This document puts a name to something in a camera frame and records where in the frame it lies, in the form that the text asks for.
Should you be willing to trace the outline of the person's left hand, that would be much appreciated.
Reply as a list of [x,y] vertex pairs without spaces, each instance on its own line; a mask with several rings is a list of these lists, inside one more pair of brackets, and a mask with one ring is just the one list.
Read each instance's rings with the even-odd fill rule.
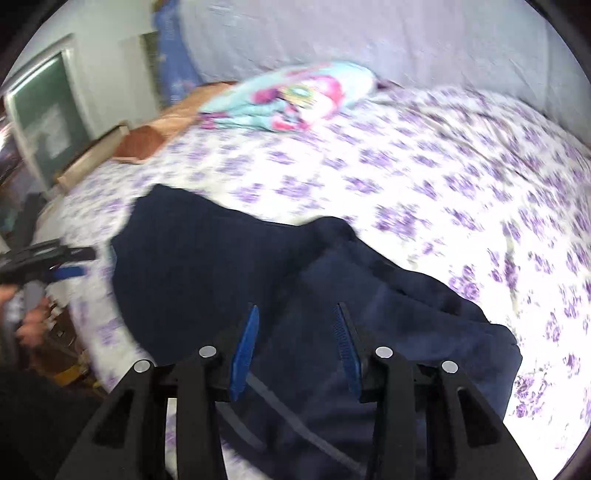
[[[15,285],[1,285],[1,327],[4,327],[6,307],[5,305],[13,299],[18,292]],[[35,349],[44,343],[44,336],[47,331],[47,319],[49,317],[50,301],[42,297],[35,308],[29,310],[22,320],[22,324],[14,334],[19,344],[29,349]]]

